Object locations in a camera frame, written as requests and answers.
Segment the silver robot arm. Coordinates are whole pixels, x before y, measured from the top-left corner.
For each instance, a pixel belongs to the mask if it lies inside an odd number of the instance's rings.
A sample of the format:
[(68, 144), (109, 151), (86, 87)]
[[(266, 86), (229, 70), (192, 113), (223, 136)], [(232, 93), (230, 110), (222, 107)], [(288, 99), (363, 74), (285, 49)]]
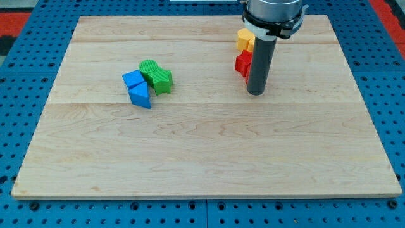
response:
[(255, 36), (247, 81), (249, 94), (264, 93), (277, 39), (290, 39), (300, 28), (309, 6), (302, 0), (248, 0), (242, 20)]

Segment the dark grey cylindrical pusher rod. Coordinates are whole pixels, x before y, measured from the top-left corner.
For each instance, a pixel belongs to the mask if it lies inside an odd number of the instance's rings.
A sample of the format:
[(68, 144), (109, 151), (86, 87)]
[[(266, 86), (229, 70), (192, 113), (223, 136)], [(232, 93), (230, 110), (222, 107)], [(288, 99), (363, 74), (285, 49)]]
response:
[(265, 91), (277, 38), (270, 41), (255, 38), (251, 69), (247, 81), (249, 94), (259, 96)]

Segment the black and white clamp collar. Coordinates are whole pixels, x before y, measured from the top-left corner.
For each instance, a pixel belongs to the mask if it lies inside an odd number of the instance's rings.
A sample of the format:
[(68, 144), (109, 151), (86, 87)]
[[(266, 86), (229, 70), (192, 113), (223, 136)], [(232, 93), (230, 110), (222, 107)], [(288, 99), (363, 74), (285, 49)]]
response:
[(242, 20), (261, 40), (289, 39), (301, 28), (308, 8), (307, 4), (244, 4)]

